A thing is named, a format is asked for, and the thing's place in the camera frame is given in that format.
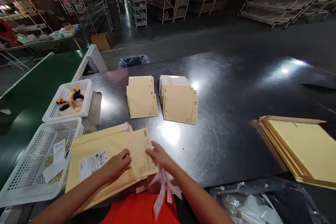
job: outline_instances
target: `green conveyor belt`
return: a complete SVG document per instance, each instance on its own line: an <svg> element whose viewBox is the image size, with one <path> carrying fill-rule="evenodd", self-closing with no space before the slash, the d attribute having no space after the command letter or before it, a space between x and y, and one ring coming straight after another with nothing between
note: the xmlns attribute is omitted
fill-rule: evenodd
<svg viewBox="0 0 336 224"><path fill-rule="evenodd" d="M87 49L50 55L0 99L0 189L24 153L58 87L71 82Z"/></svg>

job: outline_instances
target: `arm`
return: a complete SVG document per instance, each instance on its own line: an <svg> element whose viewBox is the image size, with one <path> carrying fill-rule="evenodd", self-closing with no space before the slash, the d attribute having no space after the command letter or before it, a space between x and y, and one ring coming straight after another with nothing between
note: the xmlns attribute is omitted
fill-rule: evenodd
<svg viewBox="0 0 336 224"><path fill-rule="evenodd" d="M225 210L199 184L189 177L158 143L152 141L152 144L154 150L147 149L146 153L175 178L191 209L201 223L233 223Z"/></svg>
<svg viewBox="0 0 336 224"><path fill-rule="evenodd" d="M103 167L57 199L32 220L32 224L63 223L104 184L116 181L124 171L131 168L130 151L123 150L113 156Z"/></svg>

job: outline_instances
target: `stack of envelopes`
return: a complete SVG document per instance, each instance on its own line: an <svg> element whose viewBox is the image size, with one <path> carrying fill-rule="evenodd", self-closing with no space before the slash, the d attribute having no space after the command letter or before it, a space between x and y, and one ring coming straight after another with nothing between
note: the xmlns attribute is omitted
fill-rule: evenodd
<svg viewBox="0 0 336 224"><path fill-rule="evenodd" d="M336 189L336 141L325 121L264 116L260 125L296 181Z"/></svg>
<svg viewBox="0 0 336 224"><path fill-rule="evenodd" d="M146 128L132 131L131 126L124 123L74 139L65 192L99 170L111 157L125 148L131 152L132 168L125 171L115 182L102 186L76 214L121 192L149 175L158 173L159 169L145 152L147 148L152 148L152 142Z"/></svg>
<svg viewBox="0 0 336 224"><path fill-rule="evenodd" d="M131 119L159 115L152 76L129 77L126 95Z"/></svg>
<svg viewBox="0 0 336 224"><path fill-rule="evenodd" d="M197 92L187 78L161 75L159 95L164 120L197 124Z"/></svg>

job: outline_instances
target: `white paper slip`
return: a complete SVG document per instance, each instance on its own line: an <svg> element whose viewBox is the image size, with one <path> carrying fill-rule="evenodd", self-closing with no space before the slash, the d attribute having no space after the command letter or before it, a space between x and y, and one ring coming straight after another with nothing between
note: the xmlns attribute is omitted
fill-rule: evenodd
<svg viewBox="0 0 336 224"><path fill-rule="evenodd" d="M107 162L106 150L80 159L79 161L79 178L84 180L91 174L98 171Z"/></svg>
<svg viewBox="0 0 336 224"><path fill-rule="evenodd" d="M66 166L67 161L64 157L59 158L57 162L53 162L42 172L44 180L48 183L52 180L58 173L60 173Z"/></svg>
<svg viewBox="0 0 336 224"><path fill-rule="evenodd" d="M65 138L54 144L54 162L63 161L65 157Z"/></svg>

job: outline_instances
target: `barcode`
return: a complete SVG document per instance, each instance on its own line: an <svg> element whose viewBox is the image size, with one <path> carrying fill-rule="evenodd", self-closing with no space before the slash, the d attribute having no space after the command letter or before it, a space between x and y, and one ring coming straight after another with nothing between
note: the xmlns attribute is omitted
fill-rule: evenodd
<svg viewBox="0 0 336 224"><path fill-rule="evenodd" d="M103 156L102 156L102 154L99 153L98 158L99 158L100 166L103 166L104 163L103 163Z"/></svg>

